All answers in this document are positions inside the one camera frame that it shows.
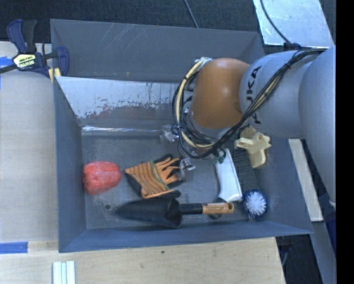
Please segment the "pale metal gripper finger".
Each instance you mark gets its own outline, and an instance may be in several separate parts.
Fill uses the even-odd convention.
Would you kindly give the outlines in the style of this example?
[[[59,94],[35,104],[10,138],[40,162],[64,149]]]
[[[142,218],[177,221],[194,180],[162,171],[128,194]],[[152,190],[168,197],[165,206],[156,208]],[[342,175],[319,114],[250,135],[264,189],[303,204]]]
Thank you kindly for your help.
[[[169,143],[179,141],[179,136],[172,131],[172,126],[167,124],[162,126],[161,140]]]
[[[182,157],[179,163],[179,177],[183,182],[193,180],[195,173],[195,165],[189,157]]]

